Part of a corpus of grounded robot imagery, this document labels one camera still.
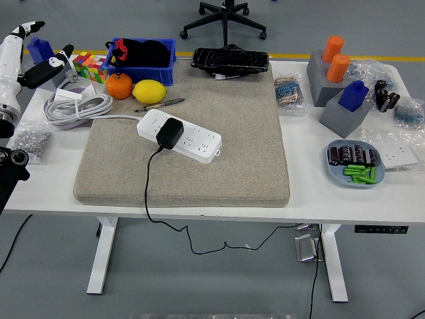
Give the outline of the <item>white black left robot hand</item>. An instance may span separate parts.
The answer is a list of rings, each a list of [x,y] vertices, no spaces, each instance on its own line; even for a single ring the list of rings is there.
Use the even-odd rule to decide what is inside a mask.
[[[23,41],[45,25],[43,21],[31,21],[19,25],[1,43],[1,111],[18,116],[21,107],[17,95],[21,88],[34,89],[55,77],[68,63],[74,46],[66,45],[59,53],[44,60],[25,73],[21,73]]]

